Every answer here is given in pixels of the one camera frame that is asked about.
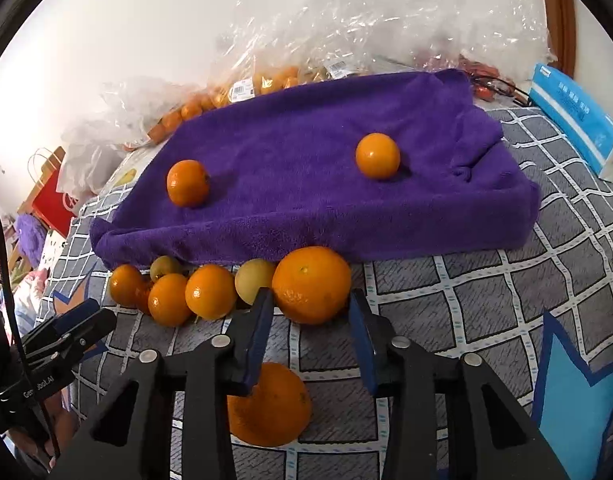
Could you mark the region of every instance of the gray plaid fabric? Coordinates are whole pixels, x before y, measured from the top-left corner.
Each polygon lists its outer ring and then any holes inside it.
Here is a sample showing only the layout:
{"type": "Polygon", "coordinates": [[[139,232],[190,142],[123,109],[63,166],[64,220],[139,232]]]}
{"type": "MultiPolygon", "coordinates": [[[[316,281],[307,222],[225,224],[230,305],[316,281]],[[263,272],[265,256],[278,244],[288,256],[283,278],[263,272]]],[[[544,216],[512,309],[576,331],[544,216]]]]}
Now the gray plaid fabric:
{"type": "MultiPolygon", "coordinates": [[[[502,121],[522,170],[542,187],[540,218],[526,245],[367,262],[353,266],[353,286],[364,288],[371,308],[389,318],[398,333],[427,350],[451,357],[478,352],[530,412],[544,309],[557,317],[593,370],[613,361],[613,185],[593,176],[540,110],[490,113],[502,121]]],[[[107,294],[110,272],[91,251],[89,224],[96,216],[108,218],[129,191],[114,189],[83,208],[42,300],[41,320],[52,313],[53,290],[69,295],[93,270],[90,296],[118,315],[117,329],[106,339],[109,351],[77,368],[72,403],[81,418],[142,350],[188,351],[229,323],[200,320],[169,329],[113,304],[107,294]]],[[[347,319],[299,326],[276,310],[265,359],[288,365],[306,382],[313,420],[297,442],[280,449],[248,446],[233,437],[238,478],[379,479],[389,404],[372,399],[362,387],[347,319]]],[[[178,394],[171,478],[181,478],[182,401],[178,394]]],[[[437,411],[437,459],[444,468],[448,444],[441,396],[437,411]]]]}

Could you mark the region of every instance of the purple plush object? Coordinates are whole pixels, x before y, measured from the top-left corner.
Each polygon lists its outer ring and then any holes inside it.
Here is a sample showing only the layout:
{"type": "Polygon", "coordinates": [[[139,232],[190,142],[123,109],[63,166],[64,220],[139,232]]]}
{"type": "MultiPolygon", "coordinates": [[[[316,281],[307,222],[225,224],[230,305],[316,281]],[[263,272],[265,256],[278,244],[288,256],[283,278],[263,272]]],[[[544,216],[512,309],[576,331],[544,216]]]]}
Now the purple plush object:
{"type": "Polygon", "coordinates": [[[518,248],[540,190],[472,102],[462,72],[398,73],[299,86],[183,124],[91,243],[109,268],[163,254],[199,264],[279,260],[323,245],[351,262],[518,248]],[[364,177],[371,132],[400,146],[400,174],[364,177]],[[186,158],[211,176],[208,201],[178,208],[166,175],[186,158]]]}
{"type": "Polygon", "coordinates": [[[46,229],[40,221],[32,215],[20,215],[15,221],[15,231],[19,236],[20,254],[29,259],[31,267],[38,268],[44,241],[46,240],[46,229]]]}

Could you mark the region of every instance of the purple cloth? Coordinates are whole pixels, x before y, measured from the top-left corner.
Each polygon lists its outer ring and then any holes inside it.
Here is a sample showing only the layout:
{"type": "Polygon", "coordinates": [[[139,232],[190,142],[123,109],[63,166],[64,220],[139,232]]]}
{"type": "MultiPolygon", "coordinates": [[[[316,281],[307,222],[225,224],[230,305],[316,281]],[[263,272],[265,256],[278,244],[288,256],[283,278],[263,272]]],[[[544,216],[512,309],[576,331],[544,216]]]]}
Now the purple cloth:
{"type": "Polygon", "coordinates": [[[20,215],[15,221],[15,231],[20,237],[18,244],[20,254],[29,259],[31,267],[38,268],[44,241],[46,240],[46,229],[40,221],[32,215],[20,215]]]}
{"type": "Polygon", "coordinates": [[[91,243],[109,268],[163,254],[199,264],[279,260],[308,245],[351,262],[522,246],[540,190],[475,107],[456,70],[398,73],[300,86],[183,124],[91,243]],[[371,132],[400,146],[389,182],[365,178],[355,147],[371,132]],[[201,161],[208,201],[177,208],[166,175],[201,161]]]}

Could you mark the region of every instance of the yellow-green fruit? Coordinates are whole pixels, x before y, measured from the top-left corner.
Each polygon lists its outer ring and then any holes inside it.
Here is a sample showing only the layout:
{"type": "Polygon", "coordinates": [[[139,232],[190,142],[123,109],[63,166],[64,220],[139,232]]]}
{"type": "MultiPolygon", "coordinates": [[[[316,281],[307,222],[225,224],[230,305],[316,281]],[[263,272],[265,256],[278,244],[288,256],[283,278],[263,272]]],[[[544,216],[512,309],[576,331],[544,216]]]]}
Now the yellow-green fruit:
{"type": "Polygon", "coordinates": [[[252,305],[260,287],[270,288],[274,272],[275,264],[271,262],[260,258],[249,260],[235,274],[235,290],[245,303],[252,305]]]}
{"type": "Polygon", "coordinates": [[[151,281],[156,282],[167,274],[182,274],[179,261],[170,256],[160,256],[151,264],[151,281]]]}

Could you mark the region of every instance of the tissue box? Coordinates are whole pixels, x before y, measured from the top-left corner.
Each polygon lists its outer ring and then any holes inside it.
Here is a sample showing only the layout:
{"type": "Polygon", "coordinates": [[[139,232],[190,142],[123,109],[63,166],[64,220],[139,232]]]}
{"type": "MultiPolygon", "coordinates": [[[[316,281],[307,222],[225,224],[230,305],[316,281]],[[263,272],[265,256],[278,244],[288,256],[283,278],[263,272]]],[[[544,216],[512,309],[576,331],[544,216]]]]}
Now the tissue box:
{"type": "Polygon", "coordinates": [[[570,77],[538,63],[531,99],[564,131],[603,180],[613,182],[613,120],[570,77]]]}

